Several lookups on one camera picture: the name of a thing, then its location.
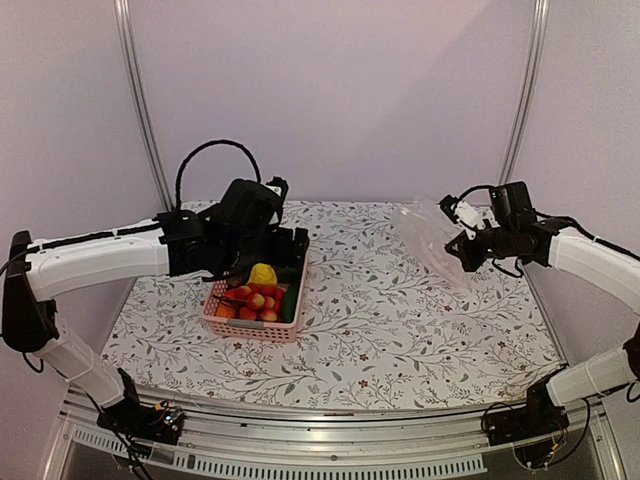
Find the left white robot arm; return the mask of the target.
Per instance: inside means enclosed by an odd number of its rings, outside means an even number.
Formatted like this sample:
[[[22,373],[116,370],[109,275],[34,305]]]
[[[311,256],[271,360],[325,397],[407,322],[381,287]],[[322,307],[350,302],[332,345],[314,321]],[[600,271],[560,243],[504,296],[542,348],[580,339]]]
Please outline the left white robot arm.
[[[61,294],[129,278],[207,272],[211,280],[247,274],[257,263],[302,267],[309,235],[285,228],[281,178],[261,184],[236,179],[222,200],[200,212],[176,208],[132,226],[56,240],[16,233],[2,267],[1,335],[31,353],[108,410],[128,434],[148,426],[133,382],[106,365],[56,318]]]

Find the green toy pepper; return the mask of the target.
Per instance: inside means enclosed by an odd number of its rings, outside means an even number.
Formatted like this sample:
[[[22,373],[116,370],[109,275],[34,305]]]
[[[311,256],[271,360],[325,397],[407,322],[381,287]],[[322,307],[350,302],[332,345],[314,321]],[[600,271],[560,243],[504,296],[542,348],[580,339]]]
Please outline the green toy pepper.
[[[299,270],[292,267],[277,268],[276,276],[279,284],[292,284],[298,279]]]

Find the clear zip top bag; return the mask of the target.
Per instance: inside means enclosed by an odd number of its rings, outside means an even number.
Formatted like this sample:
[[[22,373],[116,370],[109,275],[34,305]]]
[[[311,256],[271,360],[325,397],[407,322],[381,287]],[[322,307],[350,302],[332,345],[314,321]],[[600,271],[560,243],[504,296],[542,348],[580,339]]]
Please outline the clear zip top bag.
[[[428,198],[399,204],[392,223],[409,253],[430,271],[456,287],[470,290],[471,275],[460,261],[445,251],[460,229],[450,222],[439,206]]]

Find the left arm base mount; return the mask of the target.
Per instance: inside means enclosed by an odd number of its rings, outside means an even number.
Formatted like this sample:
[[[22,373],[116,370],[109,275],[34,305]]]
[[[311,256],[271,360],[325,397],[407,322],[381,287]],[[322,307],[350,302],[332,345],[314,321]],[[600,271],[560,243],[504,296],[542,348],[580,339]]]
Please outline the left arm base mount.
[[[100,408],[97,425],[134,439],[177,445],[185,420],[183,409],[167,401],[143,405],[131,376],[122,368],[117,372],[123,381],[124,397],[113,406]]]

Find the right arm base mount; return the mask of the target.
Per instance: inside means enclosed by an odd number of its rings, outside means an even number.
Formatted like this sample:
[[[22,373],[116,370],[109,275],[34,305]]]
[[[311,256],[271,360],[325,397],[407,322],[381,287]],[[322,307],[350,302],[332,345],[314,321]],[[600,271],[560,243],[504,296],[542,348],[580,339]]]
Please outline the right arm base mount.
[[[569,426],[566,409],[555,406],[547,391],[551,377],[549,374],[527,388],[523,406],[497,402],[483,413],[480,428],[491,446],[560,432]]]

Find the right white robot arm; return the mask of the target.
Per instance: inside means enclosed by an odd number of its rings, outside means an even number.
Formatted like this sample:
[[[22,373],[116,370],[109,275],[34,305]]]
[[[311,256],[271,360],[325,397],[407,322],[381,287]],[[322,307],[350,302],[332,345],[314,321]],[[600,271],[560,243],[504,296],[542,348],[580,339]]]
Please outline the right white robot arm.
[[[639,382],[639,257],[568,215],[537,210],[522,182],[477,185],[439,202],[462,227],[445,250],[466,272],[487,261],[531,266],[571,366],[533,384],[517,427],[537,436],[555,407]]]

